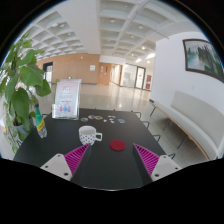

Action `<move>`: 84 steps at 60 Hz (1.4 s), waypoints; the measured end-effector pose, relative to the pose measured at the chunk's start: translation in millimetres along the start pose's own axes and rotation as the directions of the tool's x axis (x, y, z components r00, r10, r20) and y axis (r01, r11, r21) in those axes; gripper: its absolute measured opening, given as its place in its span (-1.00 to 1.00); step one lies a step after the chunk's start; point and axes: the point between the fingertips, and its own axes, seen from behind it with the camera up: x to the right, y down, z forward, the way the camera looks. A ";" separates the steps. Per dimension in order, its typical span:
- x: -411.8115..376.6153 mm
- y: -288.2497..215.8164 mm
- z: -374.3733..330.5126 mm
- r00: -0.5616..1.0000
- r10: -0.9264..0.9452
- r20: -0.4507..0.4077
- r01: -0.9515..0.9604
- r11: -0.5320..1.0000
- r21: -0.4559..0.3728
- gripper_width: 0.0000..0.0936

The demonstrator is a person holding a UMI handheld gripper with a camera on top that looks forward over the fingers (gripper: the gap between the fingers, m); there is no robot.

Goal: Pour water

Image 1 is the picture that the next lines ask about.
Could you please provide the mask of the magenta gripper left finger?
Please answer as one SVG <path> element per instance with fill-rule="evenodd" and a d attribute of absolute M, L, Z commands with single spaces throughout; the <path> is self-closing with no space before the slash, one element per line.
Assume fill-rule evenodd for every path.
<path fill-rule="evenodd" d="M 90 144 L 85 144 L 65 155 L 58 153 L 42 165 L 41 169 L 70 181 L 89 147 Z"/>

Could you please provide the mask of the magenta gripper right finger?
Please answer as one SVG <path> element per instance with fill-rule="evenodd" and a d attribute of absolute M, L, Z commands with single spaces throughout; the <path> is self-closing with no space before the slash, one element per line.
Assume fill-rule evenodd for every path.
<path fill-rule="evenodd" d="M 145 178 L 157 181 L 174 172 L 181 170 L 181 167 L 168 155 L 157 155 L 156 153 L 140 145 L 134 145 L 134 152 L 140 162 L 140 169 Z"/>

